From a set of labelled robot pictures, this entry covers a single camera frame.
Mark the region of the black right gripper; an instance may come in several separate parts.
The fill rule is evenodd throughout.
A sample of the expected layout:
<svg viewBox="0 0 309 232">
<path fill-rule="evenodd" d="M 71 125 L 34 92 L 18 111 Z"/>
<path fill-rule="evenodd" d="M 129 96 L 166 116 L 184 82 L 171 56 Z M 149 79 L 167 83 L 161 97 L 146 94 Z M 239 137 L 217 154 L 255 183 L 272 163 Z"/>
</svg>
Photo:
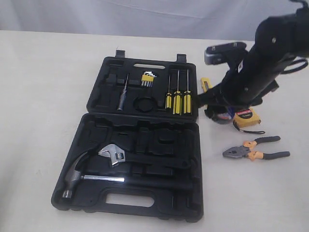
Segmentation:
<svg viewBox="0 0 309 232">
<path fill-rule="evenodd" d="M 201 104 L 220 104 L 221 98 L 230 106 L 259 105 L 262 98 L 275 91 L 278 84 L 278 56 L 262 52 L 219 52 L 213 63 L 227 63 L 227 71 L 219 88 L 210 88 L 198 95 Z M 224 106 L 207 105 L 205 115 L 213 121 L 229 121 Z"/>
</svg>

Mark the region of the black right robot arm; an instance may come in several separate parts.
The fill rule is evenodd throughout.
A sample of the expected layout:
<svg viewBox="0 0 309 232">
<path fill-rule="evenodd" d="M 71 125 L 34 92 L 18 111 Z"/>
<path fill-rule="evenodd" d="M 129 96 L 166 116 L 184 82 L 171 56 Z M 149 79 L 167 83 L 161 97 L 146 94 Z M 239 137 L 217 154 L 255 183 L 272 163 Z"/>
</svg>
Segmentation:
<svg viewBox="0 0 309 232">
<path fill-rule="evenodd" d="M 198 108 L 207 106 L 207 116 L 215 122 L 233 118 L 239 110 L 262 104 L 263 97 L 279 86 L 277 76 L 309 56 L 309 4 L 292 14 L 270 16 L 256 29 L 250 50 L 244 42 L 213 45 L 204 52 L 207 65 L 229 66 L 222 81 L 205 93 L 193 97 Z"/>
</svg>

